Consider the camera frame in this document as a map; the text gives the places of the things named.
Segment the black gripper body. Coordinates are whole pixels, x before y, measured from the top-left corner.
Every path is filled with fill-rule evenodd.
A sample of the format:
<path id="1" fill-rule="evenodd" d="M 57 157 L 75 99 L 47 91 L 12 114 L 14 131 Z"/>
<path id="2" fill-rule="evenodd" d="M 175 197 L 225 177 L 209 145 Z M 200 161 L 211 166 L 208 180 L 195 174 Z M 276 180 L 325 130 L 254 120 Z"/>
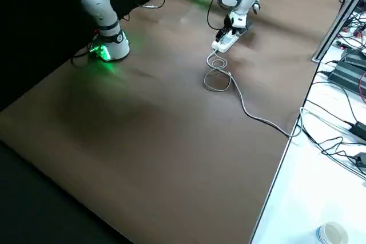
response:
<path id="1" fill-rule="evenodd" d="M 261 10 L 261 6 L 259 3 L 254 3 L 251 7 L 251 11 L 253 12 L 254 15 L 258 15 L 260 10 Z M 245 26 L 243 28 L 241 28 L 241 30 L 239 31 L 239 34 L 245 34 L 249 30 L 251 25 L 252 25 L 252 22 L 250 21 L 250 18 L 249 18 L 249 12 L 247 12 L 245 14 Z"/>

